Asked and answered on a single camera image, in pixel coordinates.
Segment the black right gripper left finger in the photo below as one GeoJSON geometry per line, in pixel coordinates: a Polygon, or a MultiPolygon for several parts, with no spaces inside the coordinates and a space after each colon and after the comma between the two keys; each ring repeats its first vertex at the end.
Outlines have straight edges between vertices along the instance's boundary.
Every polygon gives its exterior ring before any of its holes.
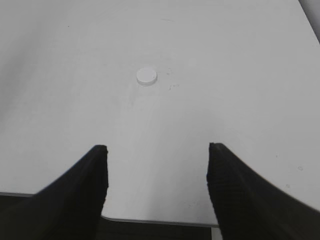
{"type": "Polygon", "coordinates": [[[58,179],[0,214],[2,240],[94,240],[107,196],[108,150],[95,145],[58,179]]]}

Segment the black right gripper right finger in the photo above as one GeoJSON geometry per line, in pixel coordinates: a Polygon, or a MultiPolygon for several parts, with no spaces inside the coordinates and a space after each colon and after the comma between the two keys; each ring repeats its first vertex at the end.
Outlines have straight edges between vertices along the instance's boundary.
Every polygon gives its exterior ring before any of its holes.
{"type": "Polygon", "coordinates": [[[318,240],[320,212],[277,188],[222,143],[208,147],[207,188],[224,240],[318,240]]]}

